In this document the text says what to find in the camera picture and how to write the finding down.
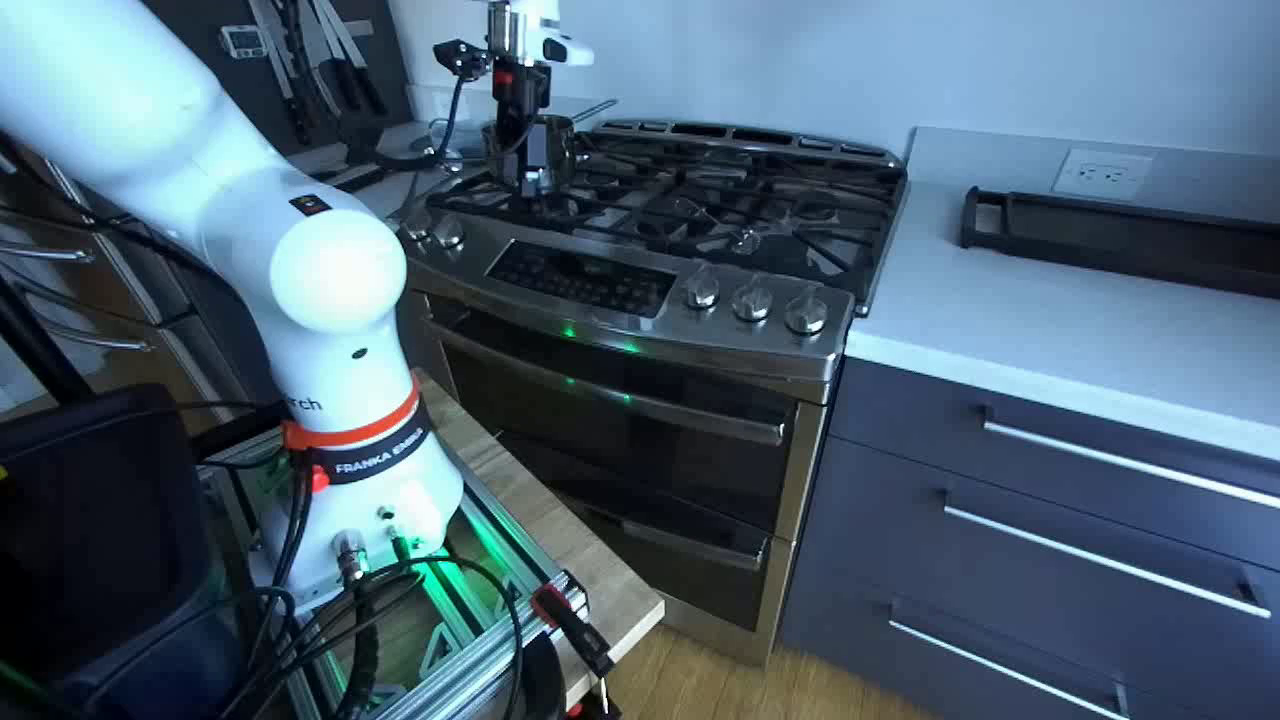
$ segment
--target kitchen wall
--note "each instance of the kitchen wall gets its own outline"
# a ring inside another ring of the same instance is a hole
[[[485,4],[403,0],[422,34]],[[565,99],[833,130],[988,129],[1280,156],[1280,0],[561,0],[596,66]]]

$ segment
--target gray cabinet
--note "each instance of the gray cabinet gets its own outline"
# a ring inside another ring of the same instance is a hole
[[[1256,460],[848,364],[782,639],[944,716],[1271,716],[1271,490]]]

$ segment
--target floor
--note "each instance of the floor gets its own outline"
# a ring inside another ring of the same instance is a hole
[[[921,720],[914,703],[814,657],[778,653],[768,671],[655,627],[614,677],[627,720]]]

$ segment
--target orange ring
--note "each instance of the orange ring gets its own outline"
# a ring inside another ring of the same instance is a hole
[[[308,432],[292,420],[286,420],[286,448],[292,452],[308,452],[308,448],[348,448],[348,445],[366,445],[377,437],[389,437],[391,428],[402,428],[422,402],[422,384],[413,384],[413,393],[403,394],[403,402],[396,402],[389,415],[348,428],[348,432]]]

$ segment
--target black tray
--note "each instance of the black tray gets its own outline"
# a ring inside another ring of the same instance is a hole
[[[1065,196],[984,190],[964,200],[964,247],[1280,297],[1280,228]]]

